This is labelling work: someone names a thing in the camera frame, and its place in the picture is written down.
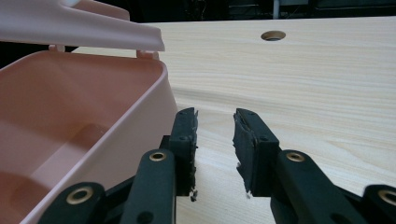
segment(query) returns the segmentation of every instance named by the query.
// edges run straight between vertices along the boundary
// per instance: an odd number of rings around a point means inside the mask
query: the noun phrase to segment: pink lid
[[[76,47],[164,51],[161,30],[92,0],[2,0],[0,40]]]

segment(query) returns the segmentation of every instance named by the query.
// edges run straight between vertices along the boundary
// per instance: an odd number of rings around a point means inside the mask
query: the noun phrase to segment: light wood surface
[[[311,156],[331,181],[362,194],[396,186],[396,18],[156,23],[180,109],[199,110],[198,201],[177,223],[274,223],[235,167],[233,113],[253,110],[283,149]],[[261,40],[280,30],[280,41]],[[77,52],[134,57],[130,50]]]

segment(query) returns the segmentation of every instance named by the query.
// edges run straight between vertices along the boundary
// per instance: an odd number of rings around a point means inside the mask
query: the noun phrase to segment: wood grain
[[[199,110],[198,201],[177,199],[177,223],[275,223],[236,172],[233,113],[253,110],[283,149],[310,155],[362,194],[396,186],[396,18],[155,23],[179,108]],[[263,41],[262,33],[286,37]],[[80,53],[134,57],[130,50]]]

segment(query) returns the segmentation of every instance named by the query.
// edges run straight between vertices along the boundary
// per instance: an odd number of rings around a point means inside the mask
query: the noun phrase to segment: container lid
[[[0,40],[164,51],[160,29],[131,22],[127,11],[92,0],[2,0]]]

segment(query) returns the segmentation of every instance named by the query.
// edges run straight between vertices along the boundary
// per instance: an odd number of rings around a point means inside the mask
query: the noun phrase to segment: pink plastic container
[[[116,185],[171,132],[177,106],[166,66],[155,52],[138,55],[48,50],[0,70],[0,223],[36,223],[77,182]]]

